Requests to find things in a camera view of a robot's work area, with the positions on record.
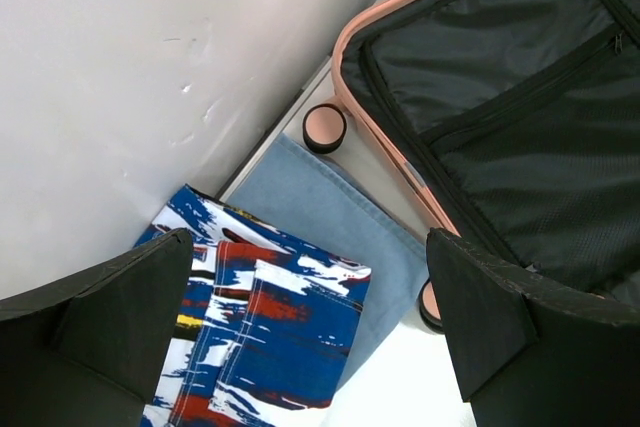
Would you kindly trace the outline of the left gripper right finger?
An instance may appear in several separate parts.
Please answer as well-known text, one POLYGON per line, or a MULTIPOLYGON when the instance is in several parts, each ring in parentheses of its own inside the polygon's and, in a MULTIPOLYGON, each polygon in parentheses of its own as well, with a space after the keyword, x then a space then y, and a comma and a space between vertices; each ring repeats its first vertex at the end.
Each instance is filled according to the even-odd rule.
POLYGON ((460 395, 479 426, 636 426, 639 311, 444 229, 427 265, 460 395))

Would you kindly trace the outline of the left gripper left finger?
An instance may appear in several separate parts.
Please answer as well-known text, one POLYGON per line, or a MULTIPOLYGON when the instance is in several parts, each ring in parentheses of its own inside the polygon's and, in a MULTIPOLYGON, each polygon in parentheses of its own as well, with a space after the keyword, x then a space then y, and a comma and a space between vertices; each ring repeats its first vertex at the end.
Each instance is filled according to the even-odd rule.
POLYGON ((192 265, 172 230, 1 302, 4 426, 137 426, 152 402, 192 265))

